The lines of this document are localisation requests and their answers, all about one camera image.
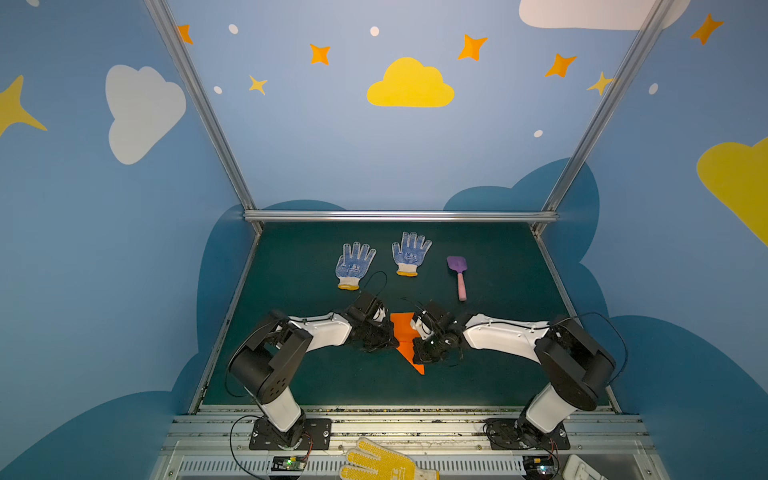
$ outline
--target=yellow cloud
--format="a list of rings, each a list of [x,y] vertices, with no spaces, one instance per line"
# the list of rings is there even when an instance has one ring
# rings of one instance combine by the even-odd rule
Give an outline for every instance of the yellow cloud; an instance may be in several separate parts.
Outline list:
[[[395,60],[384,72],[384,80],[368,89],[368,101],[379,107],[445,107],[453,100],[453,88],[442,83],[435,67],[425,67],[415,58]]]
[[[754,147],[715,145],[697,169],[704,186],[768,245],[768,138]]]

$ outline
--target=dark green table surface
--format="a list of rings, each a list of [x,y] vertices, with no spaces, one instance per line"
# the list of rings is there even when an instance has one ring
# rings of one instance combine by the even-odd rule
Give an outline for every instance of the dark green table surface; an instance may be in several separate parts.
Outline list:
[[[425,234],[432,248],[418,276],[396,275],[392,242],[404,231]],[[339,290],[334,273],[344,243],[377,249],[362,286],[383,270],[380,297],[391,312],[413,312],[401,300],[435,300],[452,313],[485,313],[504,319],[554,320],[567,314],[528,226],[521,223],[269,223],[259,243],[240,302],[204,402],[250,403],[224,388],[234,350],[271,309],[316,316],[347,307],[357,292]],[[466,257],[468,300],[458,301],[449,255]],[[367,290],[384,284],[379,273]],[[233,393],[243,393],[228,379]],[[489,350],[464,349],[464,358],[426,366],[421,376],[396,350],[364,353],[357,346],[329,346],[304,357],[291,383],[301,405],[506,405],[522,406],[547,384],[531,360]]]

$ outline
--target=pink spatula handle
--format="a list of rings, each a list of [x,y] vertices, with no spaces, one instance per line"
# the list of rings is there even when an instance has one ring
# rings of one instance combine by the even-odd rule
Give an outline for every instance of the pink spatula handle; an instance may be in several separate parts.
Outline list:
[[[464,287],[464,275],[458,275],[458,299],[462,302],[467,301],[467,289]]]

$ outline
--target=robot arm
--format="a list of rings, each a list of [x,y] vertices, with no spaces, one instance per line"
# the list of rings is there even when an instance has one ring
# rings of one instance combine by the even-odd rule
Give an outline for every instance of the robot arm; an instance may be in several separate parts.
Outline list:
[[[541,364],[549,384],[525,406],[515,425],[524,447],[548,445],[551,433],[577,409],[595,410],[616,362],[575,319],[549,326],[483,314],[454,318],[431,302],[414,316],[414,362],[442,359],[464,339],[474,349],[492,349]]]
[[[295,448],[303,433],[304,412],[288,385],[304,354],[349,339],[369,350],[397,346],[381,300],[362,292],[343,312],[308,318],[273,310],[232,356],[227,371],[255,398],[279,446]]]

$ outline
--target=purple spatula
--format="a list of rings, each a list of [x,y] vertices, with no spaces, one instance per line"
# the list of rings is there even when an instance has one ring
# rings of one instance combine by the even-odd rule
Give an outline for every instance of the purple spatula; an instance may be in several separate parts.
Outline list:
[[[464,275],[467,270],[467,259],[464,257],[448,257],[448,268],[458,273],[458,299],[462,302],[467,301],[467,289],[464,287]]]

